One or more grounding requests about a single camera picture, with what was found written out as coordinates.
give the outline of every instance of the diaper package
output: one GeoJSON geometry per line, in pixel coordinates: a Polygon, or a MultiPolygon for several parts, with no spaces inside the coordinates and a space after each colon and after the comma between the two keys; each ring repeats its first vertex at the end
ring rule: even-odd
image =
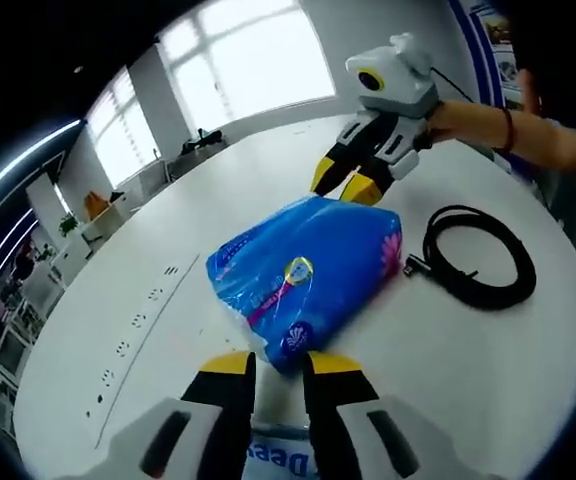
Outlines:
{"type": "Polygon", "coordinates": [[[312,196],[222,245],[206,269],[252,349],[288,373],[399,271],[401,242],[396,213],[312,196]]]}

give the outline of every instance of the white robot body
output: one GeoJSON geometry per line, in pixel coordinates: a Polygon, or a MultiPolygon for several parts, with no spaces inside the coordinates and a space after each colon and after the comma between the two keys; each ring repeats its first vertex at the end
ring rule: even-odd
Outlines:
{"type": "Polygon", "coordinates": [[[430,56],[408,33],[391,37],[390,43],[346,61],[359,101],[368,109],[422,118],[439,100],[430,78],[430,56]]]}

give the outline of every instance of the round table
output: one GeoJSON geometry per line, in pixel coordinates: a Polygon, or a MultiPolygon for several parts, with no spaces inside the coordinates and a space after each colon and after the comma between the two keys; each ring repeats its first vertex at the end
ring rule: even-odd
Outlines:
{"type": "MultiPolygon", "coordinates": [[[[14,425],[37,478],[80,474],[102,461],[113,434],[164,397],[179,397],[212,356],[247,349],[204,270],[222,243],[308,192],[314,168],[347,116],[248,137],[145,205],[90,260],[53,311],[26,364],[14,425]],[[84,412],[100,366],[144,292],[171,261],[190,270],[143,345],[97,448],[84,412]]],[[[331,195],[338,195],[336,190],[331,195]]],[[[522,240],[537,271],[524,304],[471,309],[422,276],[398,276],[330,350],[361,363],[380,395],[412,405],[453,439],[473,468],[521,477],[539,462],[576,404],[576,253],[548,212],[489,159],[456,141],[421,153],[378,207],[402,221],[404,255],[420,254],[430,215],[448,204],[482,209],[522,240]]],[[[446,256],[484,282],[515,272],[503,245],[457,228],[446,256]]],[[[307,425],[300,381],[258,361],[255,418],[307,425]]]]}

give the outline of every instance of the desk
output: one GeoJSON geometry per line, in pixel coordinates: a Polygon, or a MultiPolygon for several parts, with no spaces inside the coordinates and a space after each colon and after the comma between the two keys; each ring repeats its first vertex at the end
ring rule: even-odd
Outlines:
{"type": "MultiPolygon", "coordinates": [[[[102,461],[112,435],[164,397],[179,397],[206,359],[246,349],[203,262],[222,243],[304,195],[347,117],[248,137],[198,166],[137,212],[82,270],[35,344],[14,414],[21,455],[37,478],[81,473],[102,461]],[[200,254],[145,342],[101,443],[85,402],[126,316],[171,259],[200,254]]],[[[420,253],[426,222],[448,204],[480,208],[523,241],[537,288],[523,305],[470,309],[422,276],[395,278],[331,345],[357,359],[376,390],[394,394],[448,432],[458,455],[483,471],[526,475],[576,404],[576,253],[546,210],[471,148],[447,142],[392,186],[379,206],[402,220],[404,254],[420,253]]],[[[487,234],[454,229],[446,256],[485,282],[514,271],[487,234]]],[[[307,424],[299,381],[257,368],[256,419],[307,424]]]]}

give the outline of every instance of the bracelet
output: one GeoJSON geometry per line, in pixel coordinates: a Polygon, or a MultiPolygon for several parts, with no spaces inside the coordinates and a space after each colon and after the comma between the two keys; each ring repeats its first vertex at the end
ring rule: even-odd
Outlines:
{"type": "Polygon", "coordinates": [[[502,108],[502,112],[506,116],[506,123],[508,125],[508,136],[506,137],[506,143],[504,144],[504,148],[501,150],[503,153],[510,153],[512,149],[515,147],[515,126],[512,123],[512,115],[507,108],[502,108]]]}

